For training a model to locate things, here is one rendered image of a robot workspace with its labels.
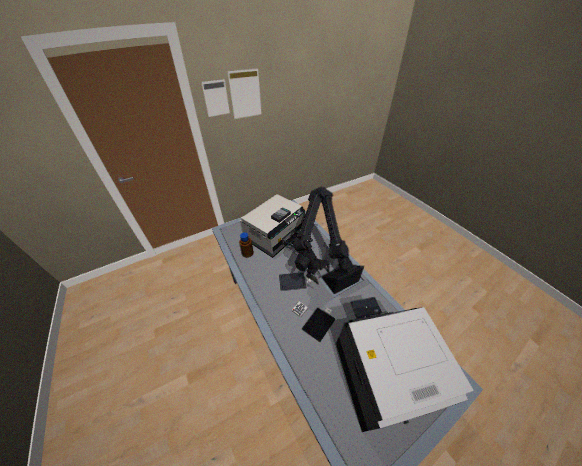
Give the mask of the brown bottle with blue cap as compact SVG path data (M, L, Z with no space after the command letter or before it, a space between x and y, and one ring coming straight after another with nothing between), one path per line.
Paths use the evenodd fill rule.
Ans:
M252 240L248 237L248 233L240 234L241 242L239 241L242 256L251 257L253 255ZM243 242L244 241L244 242Z

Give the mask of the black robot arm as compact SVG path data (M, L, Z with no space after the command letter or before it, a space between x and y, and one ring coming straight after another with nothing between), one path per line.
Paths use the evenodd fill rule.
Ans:
M308 200L310 202L300 231L298 232L297 237L295 238L293 243L294 249L299 253L294 263L296 264L297 269L300 271L305 271L307 267L308 269L312 270L309 264L310 261L315 260L316 257L313 250L311 249L312 246L310 243L311 242L310 238L320 203L322 203L324 209L325 218L330 235L330 244L328 251L329 256L332 259L338 258L339 262L338 265L339 268L336 269L337 272L350 272L357 268L357 265L353 265L352 261L349 259L348 246L346 245L345 241L342 240L340 237L332 205L332 196L333 193L330 192L329 190L326 190L325 187L319 187L311 191L309 195ZM340 245L336 246L336 244Z

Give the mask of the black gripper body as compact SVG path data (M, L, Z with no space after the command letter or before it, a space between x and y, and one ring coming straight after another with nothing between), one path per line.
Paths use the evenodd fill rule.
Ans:
M317 257L315 257L315 260L310 261L309 265L312 268L312 270L307 269L308 273L306 274L306 277L312 278L313 275L315 275L315 273L318 270L322 270L328 263L329 263L329 261L327 261L327 260L321 260L321 259L317 259Z

